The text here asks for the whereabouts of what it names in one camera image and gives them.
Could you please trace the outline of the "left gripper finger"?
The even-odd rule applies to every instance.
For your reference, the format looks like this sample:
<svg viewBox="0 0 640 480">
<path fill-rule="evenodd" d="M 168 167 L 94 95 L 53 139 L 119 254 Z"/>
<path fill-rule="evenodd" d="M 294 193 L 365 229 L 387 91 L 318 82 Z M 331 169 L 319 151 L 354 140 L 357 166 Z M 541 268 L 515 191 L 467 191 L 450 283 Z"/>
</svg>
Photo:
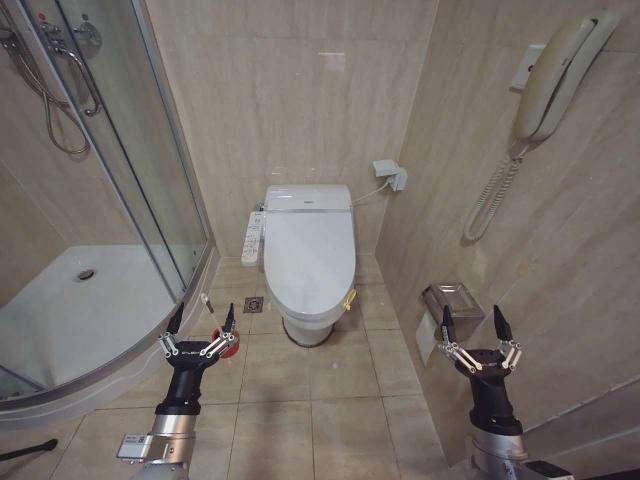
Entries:
<svg viewBox="0 0 640 480">
<path fill-rule="evenodd" d="M 214 330 L 211 342 L 201 350 L 201 355 L 212 358 L 217 355 L 219 358 L 231 358 L 238 351 L 238 331 L 234 314 L 234 303 L 231 303 L 221 328 Z"/>
<path fill-rule="evenodd" d="M 177 356 L 179 353 L 175 335 L 178 333 L 180 329 L 183 311 L 184 311 L 184 304 L 181 303 L 177 307 L 174 314 L 171 316 L 165 332 L 158 337 L 159 344 L 162 348 L 162 351 L 165 357 Z"/>
</svg>

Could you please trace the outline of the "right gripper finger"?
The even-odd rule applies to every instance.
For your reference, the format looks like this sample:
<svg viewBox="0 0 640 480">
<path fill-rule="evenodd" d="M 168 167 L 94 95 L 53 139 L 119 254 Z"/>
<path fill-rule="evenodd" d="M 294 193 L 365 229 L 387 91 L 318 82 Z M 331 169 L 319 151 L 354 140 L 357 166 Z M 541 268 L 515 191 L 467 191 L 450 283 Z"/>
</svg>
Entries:
<svg viewBox="0 0 640 480">
<path fill-rule="evenodd" d="M 498 351 L 502 356 L 501 366 L 513 371 L 522 355 L 521 344 L 514 340 L 511 326 L 498 305 L 493 306 L 494 327 L 498 338 Z"/>
<path fill-rule="evenodd" d="M 470 374 L 479 372 L 481 370 L 481 364 L 457 343 L 454 322 L 448 305 L 445 305 L 443 308 L 440 331 L 442 341 L 438 344 L 438 347 L 446 357 L 453 364 L 456 362 L 461 364 Z"/>
</svg>

